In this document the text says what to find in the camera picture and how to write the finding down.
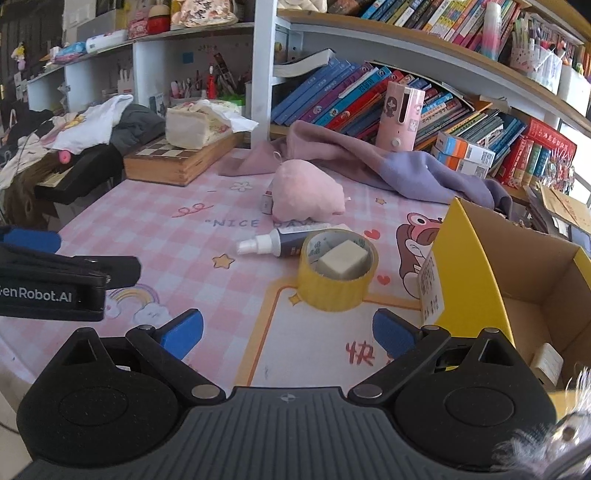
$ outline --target pen holder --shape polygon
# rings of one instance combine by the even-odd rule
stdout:
[[[550,50],[535,45],[533,50],[513,47],[511,68],[556,95],[562,72],[562,60]]]

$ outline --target cloud print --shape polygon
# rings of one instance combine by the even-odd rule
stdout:
[[[159,303],[148,303],[135,312],[134,315],[134,322],[138,325],[153,325],[156,328],[161,327],[171,319],[168,308]]]

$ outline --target roll of tape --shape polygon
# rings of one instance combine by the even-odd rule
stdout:
[[[365,273],[354,280],[333,280],[316,272],[316,262],[326,252],[351,240],[369,253]],[[378,251],[358,233],[329,229],[311,233],[301,249],[298,295],[307,304],[325,312],[345,312],[360,305],[378,267]]]

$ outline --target wooden box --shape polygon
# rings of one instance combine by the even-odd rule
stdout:
[[[242,139],[243,134],[232,134],[201,150],[183,150],[162,137],[125,157],[125,174],[131,180],[184,187],[242,143]]]

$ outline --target white shelf bracket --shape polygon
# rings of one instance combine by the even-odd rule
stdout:
[[[251,118],[259,124],[252,131],[251,147],[269,140],[276,23],[277,0],[256,0],[252,46]]]

